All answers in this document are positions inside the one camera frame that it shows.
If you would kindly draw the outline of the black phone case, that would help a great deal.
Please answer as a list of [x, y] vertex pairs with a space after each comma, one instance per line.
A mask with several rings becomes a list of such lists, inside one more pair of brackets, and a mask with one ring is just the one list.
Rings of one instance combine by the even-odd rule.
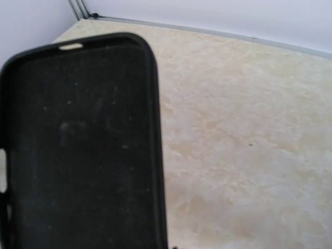
[[158, 70], [112, 33], [1, 70], [2, 248], [167, 248]]

